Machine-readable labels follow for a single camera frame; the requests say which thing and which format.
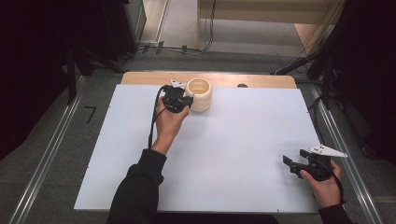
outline black sleeve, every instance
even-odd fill
[[[319,213],[323,224],[353,224],[341,204],[319,209]]]
[[[144,149],[139,163],[132,165],[114,195],[107,223],[152,223],[158,207],[158,187],[166,157]]]

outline table surface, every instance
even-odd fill
[[[114,92],[75,209],[109,209],[128,167],[147,146],[148,111],[157,90],[170,78],[187,82],[194,77],[214,85],[212,106],[201,114],[191,112],[183,122],[163,169],[159,211],[316,213],[310,188],[282,162],[282,155],[287,155],[307,163],[299,149],[318,144],[292,77],[164,72],[125,74]],[[230,88],[240,83],[272,89]]]
[[[172,78],[187,83],[193,78],[204,78],[213,86],[236,87],[246,84],[251,88],[297,89],[293,77],[271,75],[247,75],[235,73],[194,73],[194,72],[127,72],[121,84],[163,85]]]

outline cylindrical container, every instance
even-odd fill
[[[194,98],[191,105],[191,110],[194,112],[204,112],[212,104],[212,85],[203,78],[195,78],[189,81],[185,92],[186,95]]]

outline small black object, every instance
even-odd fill
[[[180,113],[184,109],[184,106],[187,105],[191,107],[193,102],[193,97],[183,95],[183,89],[168,86],[165,90],[165,96],[163,97],[163,104],[169,111]]]
[[[290,167],[290,172],[297,174],[299,178],[301,170],[307,171],[317,181],[327,180],[332,176],[331,158],[329,156],[322,156],[315,153],[309,153],[300,149],[300,156],[308,159],[308,164],[301,164],[293,162],[290,158],[283,156],[283,163]]]
[[[142,53],[146,53],[147,51],[149,51],[149,45],[145,45],[145,47],[143,47]]]
[[[239,88],[247,88],[248,87],[248,85],[247,84],[245,84],[245,83],[240,83],[240,84],[238,84],[238,86],[237,87],[239,87]]]
[[[182,54],[187,53],[187,45],[183,45],[183,46],[181,46],[181,48],[182,48],[182,51],[181,51]]]
[[[162,50],[163,50],[163,41],[158,43],[158,48],[157,48],[157,51],[155,52],[155,54],[161,53]]]

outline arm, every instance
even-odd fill
[[[170,112],[160,98],[156,120],[157,140],[152,149],[144,149],[139,162],[129,168],[116,191],[107,223],[152,223],[158,207],[159,186],[163,182],[161,172],[165,155],[188,114],[187,107],[178,114]]]
[[[332,168],[334,174],[340,179],[341,168],[334,161],[332,161]],[[334,177],[325,181],[316,181],[305,170],[302,170],[300,174],[314,191],[315,198],[321,207],[319,213],[323,224],[353,224],[343,205],[341,205],[341,195]]]

